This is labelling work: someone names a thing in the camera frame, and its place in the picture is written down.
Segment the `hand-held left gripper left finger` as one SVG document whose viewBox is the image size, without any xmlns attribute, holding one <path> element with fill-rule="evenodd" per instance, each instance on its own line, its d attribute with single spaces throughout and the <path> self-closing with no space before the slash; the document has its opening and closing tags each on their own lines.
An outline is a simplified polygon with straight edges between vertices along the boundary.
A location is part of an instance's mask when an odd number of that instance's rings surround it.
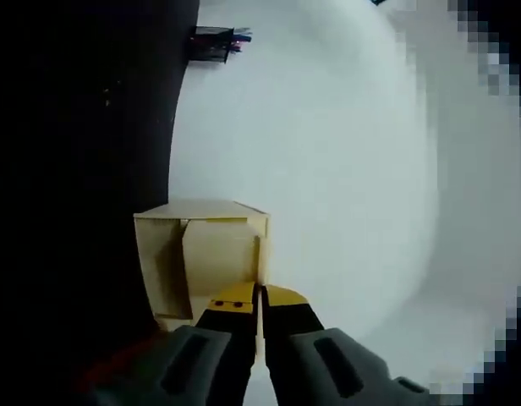
<svg viewBox="0 0 521 406">
<path fill-rule="evenodd" d="M 93 405 L 240 405 L 255 362 L 257 285 L 216 294 L 193 326 L 161 334 L 125 371 L 90 389 Z"/>
</svg>

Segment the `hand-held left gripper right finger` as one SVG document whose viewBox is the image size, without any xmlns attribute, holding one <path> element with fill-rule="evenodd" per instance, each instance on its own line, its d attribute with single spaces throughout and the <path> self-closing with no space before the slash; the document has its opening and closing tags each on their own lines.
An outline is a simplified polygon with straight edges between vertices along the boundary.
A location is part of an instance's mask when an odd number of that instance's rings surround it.
<svg viewBox="0 0 521 406">
<path fill-rule="evenodd" d="M 280 405 L 430 405 L 430 392 L 339 328 L 325 328 L 308 300 L 261 289 L 266 366 Z"/>
</svg>

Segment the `person's left hand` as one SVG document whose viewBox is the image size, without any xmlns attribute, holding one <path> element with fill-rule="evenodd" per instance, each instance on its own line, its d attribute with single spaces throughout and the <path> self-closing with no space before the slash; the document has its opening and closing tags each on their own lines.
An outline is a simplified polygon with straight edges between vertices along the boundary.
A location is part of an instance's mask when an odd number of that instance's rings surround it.
<svg viewBox="0 0 521 406">
<path fill-rule="evenodd" d="M 93 386 L 109 381 L 118 373 L 127 370 L 141 355 L 146 354 L 160 337 L 159 334 L 153 335 L 97 361 L 74 381 L 74 390 L 88 392 Z"/>
</svg>

